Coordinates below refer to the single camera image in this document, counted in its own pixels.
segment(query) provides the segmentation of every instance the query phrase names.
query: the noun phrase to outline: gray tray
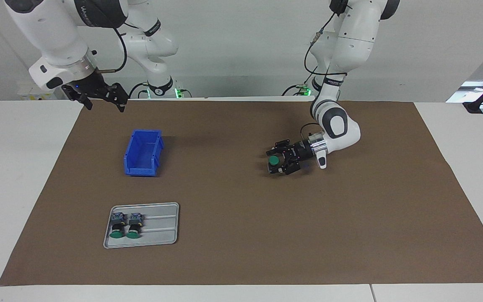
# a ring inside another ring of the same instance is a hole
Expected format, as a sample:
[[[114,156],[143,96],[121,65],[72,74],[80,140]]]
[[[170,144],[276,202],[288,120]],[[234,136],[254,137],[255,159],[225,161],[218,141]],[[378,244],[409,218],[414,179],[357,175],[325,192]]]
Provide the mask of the gray tray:
[[[123,212],[128,217],[131,213],[143,215],[143,227],[140,237],[129,239],[128,237],[111,238],[111,225],[107,220],[105,248],[142,247],[145,245],[171,245],[176,242],[178,236],[178,203],[143,204],[143,205],[117,205],[111,208],[111,214]],[[125,226],[125,234],[130,226]]]

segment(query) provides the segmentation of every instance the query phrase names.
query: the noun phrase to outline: green cap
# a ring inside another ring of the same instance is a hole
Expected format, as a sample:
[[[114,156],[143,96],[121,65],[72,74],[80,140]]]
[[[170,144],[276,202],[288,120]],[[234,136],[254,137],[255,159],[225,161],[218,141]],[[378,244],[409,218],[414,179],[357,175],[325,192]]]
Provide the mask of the green cap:
[[[112,231],[111,234],[109,234],[109,237],[119,239],[122,238],[122,233],[121,231]]]
[[[137,238],[139,238],[139,233],[138,232],[128,232],[128,234],[126,234],[126,237],[128,237],[129,239],[137,239]]]
[[[271,156],[269,161],[270,161],[270,165],[272,166],[278,165],[278,162],[279,162],[278,157],[276,157],[275,155]]]

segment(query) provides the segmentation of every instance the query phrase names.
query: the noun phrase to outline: brown paper surface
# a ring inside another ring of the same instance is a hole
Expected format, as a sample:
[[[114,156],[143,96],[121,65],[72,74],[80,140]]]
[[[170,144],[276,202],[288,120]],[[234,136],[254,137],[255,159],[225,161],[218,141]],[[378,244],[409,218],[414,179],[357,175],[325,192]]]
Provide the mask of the brown paper surface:
[[[414,105],[342,105],[361,141],[271,176],[265,151],[299,140],[309,103],[95,102],[0,285],[483,283],[483,225]],[[138,128],[163,131],[159,177],[124,174]],[[114,205],[173,201],[174,245],[102,246]]]

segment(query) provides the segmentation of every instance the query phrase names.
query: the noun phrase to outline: white table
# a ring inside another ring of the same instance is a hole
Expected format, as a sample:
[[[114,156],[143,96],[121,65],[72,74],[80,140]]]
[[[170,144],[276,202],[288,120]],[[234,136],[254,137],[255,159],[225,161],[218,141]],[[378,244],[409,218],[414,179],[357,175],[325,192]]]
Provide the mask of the white table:
[[[236,100],[292,98],[228,99]],[[460,104],[419,103],[416,107],[483,222],[483,116],[466,113]],[[70,101],[0,102],[0,276],[80,110],[81,105]],[[373,295],[378,302],[481,301],[483,284],[0,287],[0,300],[33,302],[46,297],[51,301],[132,297],[152,301],[372,302]]]

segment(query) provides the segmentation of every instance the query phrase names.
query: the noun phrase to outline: blue plastic bin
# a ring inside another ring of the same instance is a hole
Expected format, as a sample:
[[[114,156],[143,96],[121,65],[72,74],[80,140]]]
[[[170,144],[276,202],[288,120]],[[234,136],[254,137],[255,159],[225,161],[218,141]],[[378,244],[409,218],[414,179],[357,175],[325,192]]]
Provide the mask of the blue plastic bin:
[[[161,130],[134,130],[126,154],[126,175],[155,176],[163,149]]]

